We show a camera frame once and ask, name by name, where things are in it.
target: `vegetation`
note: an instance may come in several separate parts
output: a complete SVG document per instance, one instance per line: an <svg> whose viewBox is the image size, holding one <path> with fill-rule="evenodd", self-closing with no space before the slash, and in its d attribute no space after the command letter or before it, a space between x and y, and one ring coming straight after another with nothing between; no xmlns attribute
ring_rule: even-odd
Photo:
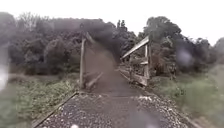
<svg viewBox="0 0 224 128"><path fill-rule="evenodd" d="M12 77L8 87L0 94L0 127L4 128L30 128L33 121L52 111L62 99L78 90L78 74L69 74L63 78L23 75Z"/></svg>

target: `bridge deck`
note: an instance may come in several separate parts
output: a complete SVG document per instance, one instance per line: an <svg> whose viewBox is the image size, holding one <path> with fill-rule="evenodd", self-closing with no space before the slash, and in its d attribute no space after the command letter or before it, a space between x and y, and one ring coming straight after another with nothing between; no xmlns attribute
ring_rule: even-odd
<svg viewBox="0 0 224 128"><path fill-rule="evenodd" d="M76 95L38 128L185 128L175 110L131 86L120 74L104 75L92 94Z"/></svg>

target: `bridge railing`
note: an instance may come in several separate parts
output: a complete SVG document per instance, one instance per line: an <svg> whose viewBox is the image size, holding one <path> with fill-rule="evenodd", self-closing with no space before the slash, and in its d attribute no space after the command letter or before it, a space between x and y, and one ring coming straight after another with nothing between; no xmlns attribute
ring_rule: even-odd
<svg viewBox="0 0 224 128"><path fill-rule="evenodd" d="M142 85L147 86L149 84L149 80L151 78L151 74L150 74L150 69L151 69L151 46L150 46L150 42L149 42L149 37L145 37L142 41L140 41L139 43L137 43L132 49L130 49L127 53L125 53L121 59L125 59L126 57L130 56L134 51L138 50L139 48L144 47L144 51L145 51L145 57L144 58L140 58L140 59L135 59L133 61L135 61L135 63L139 63L139 65L143 65L144 67L144 76L138 75L136 73L134 73L133 68L134 67L130 67L130 69L124 70L124 69L119 69L120 72L126 77L128 78L130 81L136 81Z"/></svg>

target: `green foliage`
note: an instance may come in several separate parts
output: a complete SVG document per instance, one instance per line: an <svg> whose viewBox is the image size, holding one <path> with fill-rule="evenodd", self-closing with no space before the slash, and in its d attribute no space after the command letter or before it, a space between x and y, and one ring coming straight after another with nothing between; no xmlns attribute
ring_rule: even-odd
<svg viewBox="0 0 224 128"><path fill-rule="evenodd" d="M62 79L56 76L14 78L0 93L0 127L30 128L32 121L46 115L72 94L77 77L77 74L71 74Z"/></svg>
<svg viewBox="0 0 224 128"><path fill-rule="evenodd" d="M158 42L162 37L179 34L181 29L168 18L159 16L148 19L144 32L149 35L151 41Z"/></svg>
<svg viewBox="0 0 224 128"><path fill-rule="evenodd" d="M205 117L214 125L222 128L224 113L224 91L220 69L216 75L209 72L201 75L183 75L177 81L163 80L154 88L159 95L176 102L178 108L193 118Z"/></svg>

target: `tree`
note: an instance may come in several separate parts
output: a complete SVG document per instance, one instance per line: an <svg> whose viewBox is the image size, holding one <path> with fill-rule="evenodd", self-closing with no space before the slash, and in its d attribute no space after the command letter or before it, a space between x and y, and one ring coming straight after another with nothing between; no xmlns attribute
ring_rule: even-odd
<svg viewBox="0 0 224 128"><path fill-rule="evenodd" d="M117 28L120 28L120 27L121 27L121 21L118 20L118 22L117 22Z"/></svg>
<svg viewBox="0 0 224 128"><path fill-rule="evenodd" d="M162 37L172 37L175 34L180 34L181 29L168 18L159 16L148 19L144 32L149 35L151 41L156 42L162 39Z"/></svg>
<svg viewBox="0 0 224 128"><path fill-rule="evenodd" d="M0 12L0 42L7 43L15 34L15 19L13 15Z"/></svg>

